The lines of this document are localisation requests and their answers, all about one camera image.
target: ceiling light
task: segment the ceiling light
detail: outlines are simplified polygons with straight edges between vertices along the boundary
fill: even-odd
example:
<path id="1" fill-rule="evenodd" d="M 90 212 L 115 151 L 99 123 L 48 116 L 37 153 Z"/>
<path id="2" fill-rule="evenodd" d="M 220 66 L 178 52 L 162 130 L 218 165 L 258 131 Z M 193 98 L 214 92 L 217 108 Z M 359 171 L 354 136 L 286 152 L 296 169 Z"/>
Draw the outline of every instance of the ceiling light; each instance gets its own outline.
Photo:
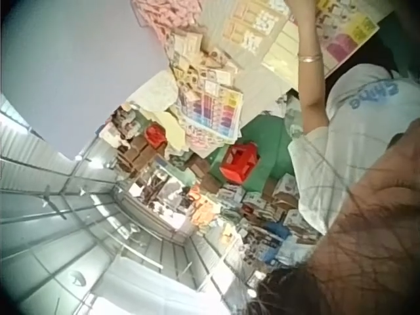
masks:
<path id="1" fill-rule="evenodd" d="M 102 163 L 102 161 L 100 159 L 92 159 L 89 162 L 89 166 L 92 167 L 93 169 L 103 169 L 104 168 L 104 164 Z"/>
<path id="2" fill-rule="evenodd" d="M 257 292 L 254 289 L 248 289 L 247 293 L 252 299 L 255 299 L 257 297 Z"/>
<path id="3" fill-rule="evenodd" d="M 28 129 L 27 128 L 25 128 L 24 126 L 18 124 L 17 122 L 15 122 L 13 119 L 10 119 L 6 115 L 0 114 L 0 123 L 2 125 L 4 124 L 5 126 L 13 129 L 17 133 L 21 133 L 23 135 L 27 135 L 28 134 Z"/>

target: sticker sheet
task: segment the sticker sheet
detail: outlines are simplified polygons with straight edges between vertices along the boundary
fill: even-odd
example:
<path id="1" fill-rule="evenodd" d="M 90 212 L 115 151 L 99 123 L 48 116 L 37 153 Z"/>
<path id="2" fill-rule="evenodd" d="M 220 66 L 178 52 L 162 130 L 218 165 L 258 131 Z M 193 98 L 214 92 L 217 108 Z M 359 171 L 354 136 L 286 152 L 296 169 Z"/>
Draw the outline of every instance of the sticker sheet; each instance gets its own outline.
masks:
<path id="1" fill-rule="evenodd" d="M 235 141 L 238 138 L 243 95 L 222 85 L 217 89 L 217 96 L 216 93 L 202 93 L 201 98 L 195 102 L 189 102 L 184 95 L 180 95 L 180 112 L 189 124 L 226 141 Z"/>
<path id="2" fill-rule="evenodd" d="M 271 3 L 270 0 L 258 0 Z M 328 76 L 352 56 L 379 29 L 362 13 L 355 0 L 319 0 L 317 32 L 324 54 L 324 71 Z M 299 35 L 288 10 L 288 21 L 267 52 L 262 64 L 297 88 Z"/>

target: wall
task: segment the wall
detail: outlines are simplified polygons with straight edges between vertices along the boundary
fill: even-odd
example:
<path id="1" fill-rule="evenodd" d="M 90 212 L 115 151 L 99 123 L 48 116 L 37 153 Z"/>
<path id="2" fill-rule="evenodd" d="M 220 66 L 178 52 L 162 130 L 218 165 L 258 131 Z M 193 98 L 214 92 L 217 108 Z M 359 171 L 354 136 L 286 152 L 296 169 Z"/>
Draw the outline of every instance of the wall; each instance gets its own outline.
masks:
<path id="1" fill-rule="evenodd" d="M 73 314 L 121 249 L 109 234 L 123 237 L 88 195 L 51 197 L 61 215 L 35 196 L 0 198 L 2 285 L 24 314 Z M 129 228 L 112 197 L 99 198 Z M 72 284 L 72 270 L 85 277 L 83 287 Z"/>
<path id="2" fill-rule="evenodd" d="M 168 66 L 163 47 L 150 28 L 140 27 L 129 0 L 20 0 L 3 29 L 2 93 L 68 158 Z"/>

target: product box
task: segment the product box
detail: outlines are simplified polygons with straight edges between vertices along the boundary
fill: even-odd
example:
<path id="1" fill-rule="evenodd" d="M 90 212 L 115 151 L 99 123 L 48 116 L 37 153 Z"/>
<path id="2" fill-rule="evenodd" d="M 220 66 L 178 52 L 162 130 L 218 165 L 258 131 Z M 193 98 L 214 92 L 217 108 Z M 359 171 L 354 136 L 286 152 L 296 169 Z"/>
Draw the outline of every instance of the product box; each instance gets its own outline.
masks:
<path id="1" fill-rule="evenodd" d="M 143 167 L 147 165 L 158 152 L 153 149 L 151 146 L 145 147 L 143 151 L 141 151 L 140 155 L 133 161 L 133 167 L 138 171 L 141 170 Z"/>
<path id="2" fill-rule="evenodd" d="M 242 203 L 256 207 L 257 209 L 264 209 L 267 201 L 263 199 L 263 195 L 260 192 L 247 192 Z"/>
<path id="3" fill-rule="evenodd" d="M 220 200 L 227 201 L 228 203 L 239 204 L 245 195 L 245 190 L 242 186 L 233 184 L 224 184 L 217 193 Z"/>
<path id="4" fill-rule="evenodd" d="M 199 184 L 200 189 L 203 189 L 211 194 L 217 194 L 222 187 L 222 183 L 215 179 L 210 174 L 205 174 Z"/>
<path id="5" fill-rule="evenodd" d="M 319 235 L 318 231 L 311 227 L 299 213 L 299 210 L 296 209 L 287 212 L 283 225 L 300 238 Z"/>
<path id="6" fill-rule="evenodd" d="M 202 179 L 210 171 L 211 165 L 207 160 L 194 155 L 187 161 L 186 167 L 189 167 L 199 179 Z"/>
<path id="7" fill-rule="evenodd" d="M 274 188 L 273 196 L 283 193 L 292 195 L 295 198 L 299 197 L 299 191 L 297 189 L 297 183 L 294 176 L 285 174 L 277 183 Z"/>

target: metal frame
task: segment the metal frame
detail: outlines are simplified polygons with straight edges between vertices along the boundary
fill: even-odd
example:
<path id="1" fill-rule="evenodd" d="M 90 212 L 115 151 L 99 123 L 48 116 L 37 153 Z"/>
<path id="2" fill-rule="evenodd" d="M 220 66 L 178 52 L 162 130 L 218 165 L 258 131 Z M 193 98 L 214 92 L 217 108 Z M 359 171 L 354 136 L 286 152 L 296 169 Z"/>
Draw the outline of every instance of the metal frame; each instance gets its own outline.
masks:
<path id="1" fill-rule="evenodd" d="M 105 202 L 105 203 L 101 203 L 98 205 L 112 205 L 115 202 L 110 201 L 110 202 Z M 89 210 L 89 209 L 93 209 L 98 205 L 89 205 L 86 207 L 80 207 L 77 209 L 73 209 L 71 210 L 69 209 L 65 209 L 63 211 L 60 211 L 59 213 L 57 213 L 56 211 L 52 211 L 52 212 L 48 212 L 48 213 L 40 213 L 37 215 L 24 215 L 21 217 L 15 217 L 15 218 L 8 218 L 8 219 L 0 219 L 0 224 L 11 224 L 11 223 L 18 223 L 18 222 L 26 222 L 26 221 L 32 221 L 32 220 L 37 220 L 37 219 L 43 219 L 43 218 L 49 218 L 49 217 L 56 217 L 58 215 L 67 215 L 68 213 L 73 213 L 73 212 L 80 212 L 80 211 L 84 211 L 84 210 Z"/>
<path id="2" fill-rule="evenodd" d="M 173 261 L 174 261 L 174 266 L 175 266 L 175 274 L 176 274 L 177 279 L 179 281 L 177 251 L 175 250 L 175 244 L 174 243 L 172 243 L 172 250 L 173 250 Z"/>
<path id="3" fill-rule="evenodd" d="M 74 179 L 74 177 L 77 174 L 77 172 L 80 170 L 80 167 L 83 165 L 83 162 L 86 160 L 86 158 L 89 155 L 89 153 L 91 153 L 92 148 L 93 148 L 94 144 L 96 144 L 97 140 L 98 140 L 98 136 L 96 135 L 94 137 L 94 139 L 91 141 L 91 143 L 89 143 L 87 149 L 84 151 L 84 153 L 82 155 L 81 161 L 78 161 L 76 163 L 75 167 L 73 168 L 73 171 L 70 173 L 69 177 L 67 178 L 67 180 L 64 183 L 63 187 L 61 188 L 61 190 L 60 190 L 60 193 L 61 194 L 66 191 L 67 186 L 72 181 L 72 179 Z"/>
<path id="4" fill-rule="evenodd" d="M 101 242 L 104 243 L 110 236 L 106 236 L 105 238 L 101 239 Z M 29 297 L 31 297 L 34 293 L 36 293 L 38 290 L 40 290 L 44 285 L 46 285 L 47 283 L 49 283 L 51 280 L 55 280 L 58 282 L 58 284 L 63 287 L 63 289 L 65 289 L 67 292 L 69 292 L 71 295 L 74 296 L 74 294 L 67 289 L 67 287 L 65 285 L 62 285 L 57 279 L 56 277 L 63 271 L 65 271 L 65 269 L 69 268 L 72 264 L 74 264 L 75 262 L 77 262 L 80 258 L 82 258 L 83 256 L 87 255 L 88 253 L 90 253 L 95 247 L 97 247 L 97 244 L 94 244 L 92 246 L 90 246 L 89 248 L 85 249 L 84 251 L 82 251 L 80 254 L 78 254 L 76 257 L 70 259 L 66 264 L 64 264 L 63 266 L 61 266 L 59 269 L 55 270 L 54 272 L 49 272 L 47 268 L 45 268 L 45 266 L 42 264 L 42 262 L 37 258 L 36 254 L 33 252 L 33 250 L 31 249 L 32 255 L 34 256 L 34 258 L 37 260 L 37 262 L 40 263 L 40 265 L 45 269 L 45 271 L 47 271 L 49 273 L 49 276 L 46 277 L 42 282 L 40 282 L 39 284 L 37 284 L 35 287 L 27 290 L 25 293 L 23 293 L 19 298 L 16 299 L 15 303 L 16 304 L 22 304 L 26 299 L 28 299 Z"/>
<path id="5" fill-rule="evenodd" d="M 200 255 L 200 252 L 198 251 L 198 248 L 197 248 L 197 246 L 195 245 L 195 243 L 194 243 L 194 241 L 193 241 L 193 239 L 191 238 L 191 237 L 189 237 L 190 238 L 190 241 L 191 241 L 191 244 L 192 244 L 192 247 L 194 248 L 194 250 L 196 251 L 196 253 L 197 253 L 197 256 L 198 256 L 198 259 L 199 259 L 199 261 L 200 261 L 200 263 L 203 265 L 203 267 L 204 267 L 204 270 L 205 270 L 205 272 L 206 272 L 206 274 L 208 275 L 208 274 L 210 274 L 210 270 L 208 269 L 208 267 L 205 265 L 205 263 L 204 263 L 204 261 L 203 261 L 203 257 Z M 221 291 L 221 289 L 219 288 L 219 286 L 217 285 L 217 282 L 213 279 L 213 277 L 210 277 L 210 281 L 211 281 L 211 283 L 215 286 L 215 288 L 216 288 L 216 290 L 217 290 L 217 293 L 220 295 L 220 299 L 222 300 L 222 302 L 226 305 L 226 307 L 228 307 L 229 309 L 230 309 L 230 306 L 229 306 L 229 304 L 227 303 L 227 301 L 226 301 L 226 299 L 224 298 L 224 294 L 222 294 L 222 291 Z"/>
<path id="6" fill-rule="evenodd" d="M 60 175 L 60 176 L 68 177 L 68 178 L 72 178 L 72 179 L 83 179 L 83 180 L 88 180 L 88 181 L 91 181 L 91 182 L 100 182 L 102 184 L 112 184 L 112 185 L 115 184 L 115 182 L 111 182 L 109 180 L 101 180 L 101 179 L 95 179 L 95 178 L 89 178 L 89 177 L 83 177 L 83 176 L 75 176 L 75 175 L 72 175 L 73 172 L 71 172 L 70 174 L 66 174 L 66 173 L 62 173 L 62 172 L 58 172 L 58 171 L 53 171 L 52 169 L 46 169 L 44 167 L 34 166 L 32 164 L 27 164 L 27 163 L 24 163 L 24 162 L 21 162 L 21 161 L 16 161 L 15 159 L 11 159 L 11 158 L 5 157 L 5 156 L 1 156 L 0 161 L 3 161 L 5 163 L 9 163 L 9 164 L 13 164 L 13 165 L 17 165 L 17 166 L 27 167 L 27 168 L 30 168 L 30 169 L 36 169 L 37 171 L 42 171 L 42 172 L 46 172 L 46 173 Z"/>
<path id="7" fill-rule="evenodd" d="M 63 202 L 67 205 L 68 209 L 70 209 L 70 211 L 72 212 L 74 218 L 76 219 L 76 221 L 79 223 L 79 225 L 81 226 L 82 229 L 84 229 L 86 232 L 88 232 L 95 240 L 96 244 L 98 244 L 107 254 L 109 254 L 109 256 L 113 257 L 114 254 L 111 253 L 111 251 L 104 245 L 101 243 L 100 239 L 93 234 L 93 232 L 91 231 L 91 229 L 87 226 L 87 224 L 85 223 L 85 221 L 83 221 L 81 219 L 81 217 L 79 217 L 79 215 L 77 214 L 76 210 L 73 209 L 73 207 L 69 204 L 68 200 L 66 199 L 64 194 L 61 194 L 61 199 L 63 200 Z"/>
<path id="8" fill-rule="evenodd" d="M 185 246 L 182 246 L 182 250 L 184 251 L 185 261 L 188 261 L 188 256 L 186 254 Z M 194 288 L 197 290 L 198 286 L 197 286 L 196 277 L 194 277 L 194 274 L 192 273 L 191 269 L 189 269 L 188 271 L 190 272 L 192 282 L 194 283 Z"/>
<path id="9" fill-rule="evenodd" d="M 89 224 L 87 225 L 87 227 L 89 228 L 89 227 L 94 226 L 94 225 L 96 225 L 96 224 L 98 224 L 98 223 L 104 222 L 106 219 L 108 219 L 108 218 L 110 218 L 110 217 L 114 217 L 114 216 L 115 216 L 115 215 L 117 215 L 117 214 L 118 214 L 118 213 L 114 213 L 114 214 L 108 215 L 107 217 L 103 217 L 103 218 L 102 218 L 102 219 L 100 219 L 99 221 L 89 223 Z M 82 229 L 78 228 L 78 229 L 76 229 L 76 230 L 71 230 L 71 231 L 69 231 L 69 232 L 61 233 L 61 234 L 59 234 L 59 236 L 57 236 L 57 237 L 55 237 L 55 236 L 54 236 L 53 238 L 52 238 L 52 237 L 48 237 L 48 238 L 46 238 L 46 239 L 44 239 L 44 240 L 38 240 L 38 241 L 28 242 L 28 243 L 26 244 L 26 245 L 27 245 L 27 247 L 26 247 L 26 248 L 24 248 L 24 249 L 22 249 L 22 250 L 20 250 L 20 251 L 16 251 L 16 252 L 14 252 L 14 253 L 12 253 L 12 254 L 9 254 L 9 255 L 7 255 L 7 256 L 1 257 L 0 261 L 3 263 L 3 262 L 5 262 L 5 261 L 7 261 L 7 260 L 9 260 L 9 259 L 12 259 L 12 258 L 16 257 L 16 256 L 19 256 L 19 255 L 21 255 L 21 254 L 27 253 L 27 252 L 28 252 L 28 251 L 30 251 L 31 249 L 37 249 L 38 247 L 43 247 L 43 246 L 48 245 L 48 244 L 50 244 L 50 243 L 54 243 L 54 242 L 59 241 L 59 240 L 61 240 L 61 239 L 63 239 L 63 238 L 66 238 L 66 237 L 68 237 L 68 236 L 74 235 L 74 234 L 76 234 L 76 233 L 80 232 L 81 230 L 82 230 Z"/>

